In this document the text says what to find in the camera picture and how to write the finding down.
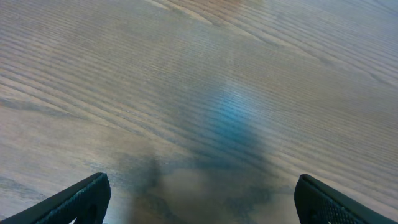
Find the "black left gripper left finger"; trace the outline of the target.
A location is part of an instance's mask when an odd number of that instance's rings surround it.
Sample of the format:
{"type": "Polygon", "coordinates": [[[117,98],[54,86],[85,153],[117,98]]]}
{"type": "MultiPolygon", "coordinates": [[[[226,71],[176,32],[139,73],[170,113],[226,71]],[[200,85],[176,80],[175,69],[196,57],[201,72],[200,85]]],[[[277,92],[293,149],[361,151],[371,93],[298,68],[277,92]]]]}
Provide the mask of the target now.
{"type": "Polygon", "coordinates": [[[108,176],[98,172],[1,224],[102,224],[110,198],[108,176]]]}

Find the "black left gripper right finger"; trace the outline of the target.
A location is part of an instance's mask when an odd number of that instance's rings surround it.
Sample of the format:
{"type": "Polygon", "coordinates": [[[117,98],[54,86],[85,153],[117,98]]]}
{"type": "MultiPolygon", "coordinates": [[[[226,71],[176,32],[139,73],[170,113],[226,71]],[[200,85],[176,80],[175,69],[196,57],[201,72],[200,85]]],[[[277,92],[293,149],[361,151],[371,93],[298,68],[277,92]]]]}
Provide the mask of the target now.
{"type": "Polygon", "coordinates": [[[301,224],[397,224],[308,174],[298,179],[294,203],[301,224]]]}

